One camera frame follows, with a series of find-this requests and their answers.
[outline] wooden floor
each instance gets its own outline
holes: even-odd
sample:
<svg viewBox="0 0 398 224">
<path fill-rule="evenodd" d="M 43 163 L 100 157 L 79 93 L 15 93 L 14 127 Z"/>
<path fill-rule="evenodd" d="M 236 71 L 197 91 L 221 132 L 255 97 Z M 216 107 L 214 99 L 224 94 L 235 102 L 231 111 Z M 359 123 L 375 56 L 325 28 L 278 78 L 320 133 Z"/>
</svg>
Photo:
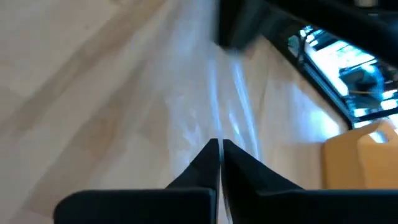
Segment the wooden floor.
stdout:
<svg viewBox="0 0 398 224">
<path fill-rule="evenodd" d="M 164 187 L 220 128 L 322 187 L 320 148 L 343 120 L 266 39 L 214 46 L 209 2 L 0 2 L 0 223 L 51 223 L 81 189 Z"/>
</svg>

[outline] light wood surface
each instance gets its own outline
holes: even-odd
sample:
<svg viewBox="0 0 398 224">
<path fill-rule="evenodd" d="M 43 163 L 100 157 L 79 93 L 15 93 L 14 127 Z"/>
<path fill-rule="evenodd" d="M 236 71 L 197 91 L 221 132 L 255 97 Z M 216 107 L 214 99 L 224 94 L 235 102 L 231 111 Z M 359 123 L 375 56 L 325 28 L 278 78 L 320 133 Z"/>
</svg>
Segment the light wood surface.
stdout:
<svg viewBox="0 0 398 224">
<path fill-rule="evenodd" d="M 217 137 L 209 99 L 187 100 L 209 93 L 210 52 L 227 57 L 203 32 L 213 7 L 195 4 L 0 2 L 0 223 L 51 223 L 56 203 L 77 190 L 164 187 Z M 262 161 L 322 187 L 320 146 L 346 130 L 342 119 L 266 39 L 238 59 Z"/>
</svg>

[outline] black plastic object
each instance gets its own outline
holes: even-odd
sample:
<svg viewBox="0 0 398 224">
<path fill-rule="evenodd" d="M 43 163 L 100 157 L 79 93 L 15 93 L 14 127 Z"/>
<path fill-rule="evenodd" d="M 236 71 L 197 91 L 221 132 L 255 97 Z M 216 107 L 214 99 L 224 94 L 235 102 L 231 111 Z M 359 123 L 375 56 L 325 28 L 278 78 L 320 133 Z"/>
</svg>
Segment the black plastic object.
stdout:
<svg viewBox="0 0 398 224">
<path fill-rule="evenodd" d="M 373 56 L 398 67 L 398 31 L 367 14 L 334 0 L 221 0 L 216 42 L 242 50 L 271 14 L 284 13 L 328 31 Z"/>
<path fill-rule="evenodd" d="M 304 190 L 230 140 L 212 139 L 163 190 L 73 194 L 54 223 L 216 223 L 220 167 L 233 223 L 398 223 L 396 190 Z"/>
</svg>

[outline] transparent plastic sheet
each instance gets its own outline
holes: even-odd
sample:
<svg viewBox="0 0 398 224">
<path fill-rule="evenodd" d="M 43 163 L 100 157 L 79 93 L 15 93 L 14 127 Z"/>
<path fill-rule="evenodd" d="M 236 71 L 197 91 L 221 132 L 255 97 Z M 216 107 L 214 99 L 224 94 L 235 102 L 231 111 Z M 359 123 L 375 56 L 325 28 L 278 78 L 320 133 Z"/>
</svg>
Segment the transparent plastic sheet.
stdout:
<svg viewBox="0 0 398 224">
<path fill-rule="evenodd" d="M 161 80 L 156 89 L 169 112 L 172 177 L 181 174 L 211 138 L 230 139 L 262 158 L 243 64 L 236 52 L 225 52 L 213 42 L 216 16 L 215 1 L 179 1 L 171 34 L 152 63 L 151 75 Z M 226 223 L 222 198 L 221 193 L 219 221 Z"/>
</svg>

